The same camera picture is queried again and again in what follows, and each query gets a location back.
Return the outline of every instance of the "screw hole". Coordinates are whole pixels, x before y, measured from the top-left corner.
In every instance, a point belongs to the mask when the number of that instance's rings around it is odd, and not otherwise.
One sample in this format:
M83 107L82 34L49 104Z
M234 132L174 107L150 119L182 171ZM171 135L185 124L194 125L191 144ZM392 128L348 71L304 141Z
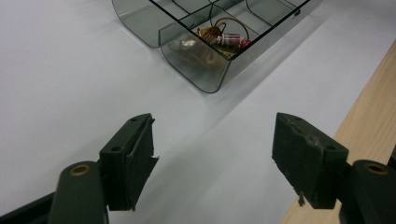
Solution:
M366 163L364 164L364 166L366 167L367 170L377 175L387 175L389 172L384 167L377 165L375 163Z
M336 150L336 148L334 146L326 146L326 148L329 150Z
M113 148L111 148L111 151L112 152L119 152L119 151L121 151L121 147L113 147Z
M78 175L85 175L90 171L90 166L86 164L78 165L73 167L70 171L70 175L78 176Z

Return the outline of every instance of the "plastic box compartment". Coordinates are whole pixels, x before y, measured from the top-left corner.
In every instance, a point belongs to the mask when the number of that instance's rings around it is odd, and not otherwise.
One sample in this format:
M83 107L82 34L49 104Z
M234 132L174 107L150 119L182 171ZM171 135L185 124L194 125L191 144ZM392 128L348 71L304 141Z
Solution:
M320 3L321 0L113 0L126 27L149 46L161 48L165 59L180 74L209 93L238 75ZM198 29L224 18L224 33L239 34L251 41L231 57L197 34Z

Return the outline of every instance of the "clear plastic organizer box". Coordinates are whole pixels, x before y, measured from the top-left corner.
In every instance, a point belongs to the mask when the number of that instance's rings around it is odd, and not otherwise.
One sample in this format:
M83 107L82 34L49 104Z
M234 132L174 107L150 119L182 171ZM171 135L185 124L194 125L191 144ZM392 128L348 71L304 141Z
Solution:
M126 27L200 90L216 92L308 15L321 0L112 0ZM202 35L219 27L217 37ZM237 36L242 48L223 47Z

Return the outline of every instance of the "white table surface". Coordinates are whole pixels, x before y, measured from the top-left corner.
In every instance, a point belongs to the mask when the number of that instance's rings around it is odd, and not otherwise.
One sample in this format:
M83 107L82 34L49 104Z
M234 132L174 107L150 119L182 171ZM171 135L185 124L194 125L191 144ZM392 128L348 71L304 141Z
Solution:
M0 216L151 113L160 156L110 223L278 223L295 193L271 159L276 112L335 134L396 38L395 0L325 0L215 94L119 21L110 0L0 2Z

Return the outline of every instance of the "wooden surface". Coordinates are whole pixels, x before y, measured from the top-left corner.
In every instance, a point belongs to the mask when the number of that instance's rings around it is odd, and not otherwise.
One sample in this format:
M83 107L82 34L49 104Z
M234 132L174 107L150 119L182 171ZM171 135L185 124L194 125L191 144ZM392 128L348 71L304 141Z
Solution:
M396 41L349 110L334 139L349 149L349 163L360 159L388 163L396 144ZM339 202L334 210L314 210L309 204L300 207L295 199L282 223L339 223L339 209Z

